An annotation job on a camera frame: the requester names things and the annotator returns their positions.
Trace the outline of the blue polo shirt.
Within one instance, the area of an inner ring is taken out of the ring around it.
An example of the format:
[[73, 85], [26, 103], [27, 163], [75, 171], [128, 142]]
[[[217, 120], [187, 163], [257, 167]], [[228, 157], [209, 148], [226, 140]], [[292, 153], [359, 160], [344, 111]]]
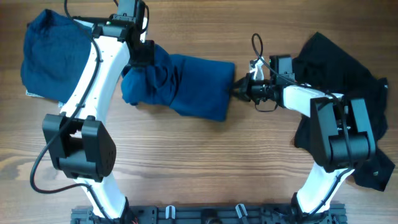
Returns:
[[123, 100], [131, 105], [163, 105], [182, 116], [226, 119], [235, 64], [169, 54], [155, 45], [155, 61], [122, 72]]

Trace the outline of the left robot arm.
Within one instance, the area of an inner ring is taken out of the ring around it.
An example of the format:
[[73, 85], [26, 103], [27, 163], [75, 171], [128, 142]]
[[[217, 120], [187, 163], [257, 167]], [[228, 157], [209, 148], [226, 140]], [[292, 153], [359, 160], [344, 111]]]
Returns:
[[59, 114], [44, 118], [44, 152], [92, 204], [84, 212], [75, 210], [72, 223], [135, 223], [112, 173], [116, 145], [105, 120], [123, 70], [154, 63], [154, 42], [146, 39], [149, 8], [140, 0], [120, 1], [109, 17], [73, 17], [72, 22], [89, 38], [90, 56]]

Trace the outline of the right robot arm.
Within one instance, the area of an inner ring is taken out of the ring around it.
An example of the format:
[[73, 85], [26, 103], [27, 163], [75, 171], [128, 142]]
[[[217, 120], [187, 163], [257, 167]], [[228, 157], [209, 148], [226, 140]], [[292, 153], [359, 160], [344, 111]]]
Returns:
[[309, 119], [309, 152], [315, 162], [292, 199], [298, 219], [329, 211], [342, 182], [376, 151], [365, 101], [297, 83], [289, 55], [250, 61], [249, 72], [233, 84], [231, 94], [255, 105], [272, 100]]

